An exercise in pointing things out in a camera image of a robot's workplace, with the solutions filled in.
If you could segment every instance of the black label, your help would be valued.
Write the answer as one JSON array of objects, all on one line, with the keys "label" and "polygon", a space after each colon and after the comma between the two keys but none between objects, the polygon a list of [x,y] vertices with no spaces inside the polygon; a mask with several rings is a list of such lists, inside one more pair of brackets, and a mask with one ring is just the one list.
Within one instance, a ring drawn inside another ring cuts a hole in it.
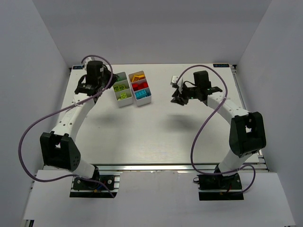
[{"label": "black label", "polygon": [[81,69],[83,69],[83,66],[82,66],[82,65],[74,65],[74,66],[72,67],[72,69],[73,69],[73,70],[81,70]]},{"label": "black label", "polygon": [[214,68],[229,68],[229,64],[213,64]]}]

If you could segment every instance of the green block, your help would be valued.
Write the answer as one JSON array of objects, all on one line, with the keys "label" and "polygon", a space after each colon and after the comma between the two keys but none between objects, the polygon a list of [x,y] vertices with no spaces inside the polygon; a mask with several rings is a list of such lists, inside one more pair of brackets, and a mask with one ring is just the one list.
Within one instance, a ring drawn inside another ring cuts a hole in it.
[{"label": "green block", "polygon": [[123,91],[123,90],[125,90],[125,89],[126,89],[125,85],[120,85],[120,86],[119,86],[119,91]]},{"label": "green block", "polygon": [[126,93],[121,93],[121,94],[120,94],[120,96],[121,96],[121,99],[125,99],[125,98],[127,98]]},{"label": "green block", "polygon": [[119,91],[119,86],[115,86],[115,87],[114,87],[114,91],[115,91],[115,92]]}]

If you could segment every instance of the white wall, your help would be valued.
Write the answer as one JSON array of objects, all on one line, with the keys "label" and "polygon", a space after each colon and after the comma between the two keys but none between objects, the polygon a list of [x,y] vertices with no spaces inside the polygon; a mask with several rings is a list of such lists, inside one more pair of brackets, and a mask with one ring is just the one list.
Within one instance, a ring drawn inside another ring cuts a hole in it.
[{"label": "white wall", "polygon": [[[31,0],[0,1],[0,222],[20,225],[31,179],[18,160],[18,141],[34,120],[59,108],[68,68]],[[45,121],[29,133],[23,148],[28,169],[42,166],[40,134]]]},{"label": "white wall", "polygon": [[303,227],[302,66],[303,1],[273,0],[237,69],[248,107],[263,114],[264,156],[279,175],[298,227]]},{"label": "white wall", "polygon": [[271,0],[33,0],[69,66],[238,63]]}]

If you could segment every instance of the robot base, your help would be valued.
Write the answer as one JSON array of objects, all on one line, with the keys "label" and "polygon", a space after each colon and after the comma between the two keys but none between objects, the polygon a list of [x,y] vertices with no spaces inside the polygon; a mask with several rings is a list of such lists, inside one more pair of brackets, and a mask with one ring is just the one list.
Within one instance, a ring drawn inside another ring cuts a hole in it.
[{"label": "robot base", "polygon": [[199,175],[199,200],[244,200],[239,174],[232,176]]},{"label": "robot base", "polygon": [[[100,181],[105,184],[109,190],[114,190],[115,176],[114,175],[100,175]],[[93,187],[87,186],[83,180],[74,178],[73,185],[70,192],[71,198],[112,198],[108,191],[95,185]]]}]

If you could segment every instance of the blue block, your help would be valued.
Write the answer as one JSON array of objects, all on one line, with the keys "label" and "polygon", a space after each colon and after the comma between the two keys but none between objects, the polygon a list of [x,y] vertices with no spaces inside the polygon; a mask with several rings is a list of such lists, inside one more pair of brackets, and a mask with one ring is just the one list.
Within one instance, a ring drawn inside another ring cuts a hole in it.
[{"label": "blue block", "polygon": [[136,99],[145,98],[147,97],[147,93],[145,90],[141,90],[135,93]]}]

